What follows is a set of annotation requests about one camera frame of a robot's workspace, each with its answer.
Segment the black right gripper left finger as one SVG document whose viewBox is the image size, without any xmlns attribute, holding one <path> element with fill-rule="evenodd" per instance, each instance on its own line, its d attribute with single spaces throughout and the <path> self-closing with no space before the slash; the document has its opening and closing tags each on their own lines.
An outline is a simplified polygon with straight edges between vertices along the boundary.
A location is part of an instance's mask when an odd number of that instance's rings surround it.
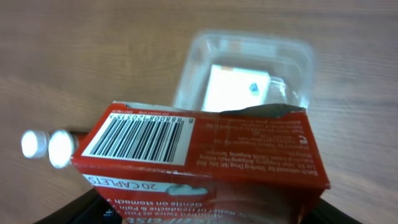
<svg viewBox="0 0 398 224">
<path fill-rule="evenodd" d="M 120 214 L 95 189 L 34 224 L 122 224 Z"/>
</svg>

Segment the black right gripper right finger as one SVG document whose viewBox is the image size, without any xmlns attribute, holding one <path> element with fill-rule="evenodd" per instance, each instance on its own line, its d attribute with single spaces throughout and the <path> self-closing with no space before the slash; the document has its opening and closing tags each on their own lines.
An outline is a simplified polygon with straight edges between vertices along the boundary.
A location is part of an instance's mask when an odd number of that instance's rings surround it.
<svg viewBox="0 0 398 224">
<path fill-rule="evenodd" d="M 320 199 L 318 205 L 303 218 L 303 224 L 361 224 L 361 222 Z"/>
</svg>

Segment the red Panadol box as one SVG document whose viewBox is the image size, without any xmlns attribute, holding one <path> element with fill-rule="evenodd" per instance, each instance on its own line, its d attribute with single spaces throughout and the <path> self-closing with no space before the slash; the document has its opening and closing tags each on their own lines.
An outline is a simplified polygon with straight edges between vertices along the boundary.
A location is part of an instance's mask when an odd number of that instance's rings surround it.
<svg viewBox="0 0 398 224">
<path fill-rule="evenodd" d="M 303 109 L 111 104 L 72 164 L 129 223 L 298 223 L 330 188 Z"/>
</svg>

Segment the white blue Hansaplast box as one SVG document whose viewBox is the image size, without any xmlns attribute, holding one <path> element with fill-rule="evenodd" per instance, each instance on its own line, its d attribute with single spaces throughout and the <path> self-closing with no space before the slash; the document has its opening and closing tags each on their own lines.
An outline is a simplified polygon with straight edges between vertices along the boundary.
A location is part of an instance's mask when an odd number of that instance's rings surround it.
<svg viewBox="0 0 398 224">
<path fill-rule="evenodd" d="M 213 65 L 202 110 L 222 112 L 263 105 L 270 82 L 264 71 Z"/>
</svg>

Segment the clear plastic container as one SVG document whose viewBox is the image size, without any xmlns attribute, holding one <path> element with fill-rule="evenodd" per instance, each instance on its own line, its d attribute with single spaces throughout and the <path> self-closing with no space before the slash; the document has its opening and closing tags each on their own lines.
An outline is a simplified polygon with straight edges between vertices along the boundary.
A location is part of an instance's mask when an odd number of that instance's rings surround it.
<svg viewBox="0 0 398 224">
<path fill-rule="evenodd" d="M 308 108 L 315 54 L 305 42 L 247 32 L 203 31 L 191 44 L 173 107 L 203 111 L 213 65 L 267 72 L 271 82 L 263 105 Z"/>
</svg>

